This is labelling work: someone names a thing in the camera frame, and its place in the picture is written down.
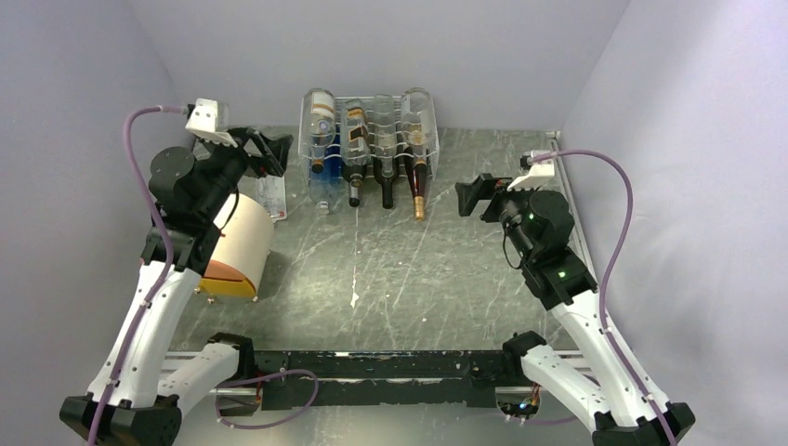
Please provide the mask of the clear bottle black orange label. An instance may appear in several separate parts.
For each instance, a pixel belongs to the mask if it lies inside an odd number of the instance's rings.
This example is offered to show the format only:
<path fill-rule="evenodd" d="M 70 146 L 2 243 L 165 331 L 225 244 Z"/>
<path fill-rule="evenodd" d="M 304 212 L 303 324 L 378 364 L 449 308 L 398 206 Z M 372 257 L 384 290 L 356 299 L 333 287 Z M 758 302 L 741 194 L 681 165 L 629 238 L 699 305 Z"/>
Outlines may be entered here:
<path fill-rule="evenodd" d="M 362 102 L 353 99 L 345 104 L 342 114 L 341 153 L 347 165 L 369 163 L 368 122 Z"/>

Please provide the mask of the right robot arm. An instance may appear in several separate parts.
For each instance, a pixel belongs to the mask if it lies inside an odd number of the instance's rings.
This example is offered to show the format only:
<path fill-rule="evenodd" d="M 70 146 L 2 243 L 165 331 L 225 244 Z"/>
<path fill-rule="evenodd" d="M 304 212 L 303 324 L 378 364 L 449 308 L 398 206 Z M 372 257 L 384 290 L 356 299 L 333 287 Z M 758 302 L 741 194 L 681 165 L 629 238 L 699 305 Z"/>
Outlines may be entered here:
<path fill-rule="evenodd" d="M 596 445 L 676 445 L 695 424 L 688 404 L 673 402 L 650 379 L 601 300 L 585 262 L 569 247 L 574 230 L 566 198 L 554 190 L 517 190 L 508 177 L 482 174 L 454 188 L 458 213 L 480 201 L 486 223 L 501 225 L 519 254 L 515 264 L 546 312 L 566 330 L 593 373 L 580 373 L 535 332 L 505 342 L 504 378 L 538 384 L 590 432 Z"/>

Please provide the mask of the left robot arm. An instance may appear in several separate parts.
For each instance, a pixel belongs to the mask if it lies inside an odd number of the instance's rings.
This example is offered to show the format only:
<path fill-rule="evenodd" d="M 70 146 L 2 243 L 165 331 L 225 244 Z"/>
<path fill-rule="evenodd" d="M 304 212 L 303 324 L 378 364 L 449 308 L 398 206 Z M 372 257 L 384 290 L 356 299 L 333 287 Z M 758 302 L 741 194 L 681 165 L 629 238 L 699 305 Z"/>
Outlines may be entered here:
<path fill-rule="evenodd" d="M 282 177 L 294 139 L 251 127 L 230 142 L 204 141 L 207 156 L 184 147 L 151 161 L 152 226 L 122 330 L 82 396 L 62 403 L 60 420 L 89 445 L 170 445 L 185 416 L 211 389 L 254 380 L 252 341 L 211 336 L 197 357 L 168 377 L 161 370 L 184 308 L 199 291 L 252 298 L 269 256 L 268 210 L 239 191 L 243 177 Z"/>

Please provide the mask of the clear bottle blue seal label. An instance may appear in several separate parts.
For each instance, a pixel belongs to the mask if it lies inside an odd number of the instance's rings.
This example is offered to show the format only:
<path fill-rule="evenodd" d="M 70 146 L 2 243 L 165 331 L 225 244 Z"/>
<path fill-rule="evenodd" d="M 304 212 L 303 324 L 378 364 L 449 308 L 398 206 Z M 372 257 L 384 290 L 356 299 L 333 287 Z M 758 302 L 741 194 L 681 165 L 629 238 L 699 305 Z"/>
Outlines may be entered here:
<path fill-rule="evenodd" d="M 324 170 L 326 149 L 335 138 L 335 97 L 322 88 L 312 88 L 306 95 L 304 121 L 310 171 L 321 174 Z"/>

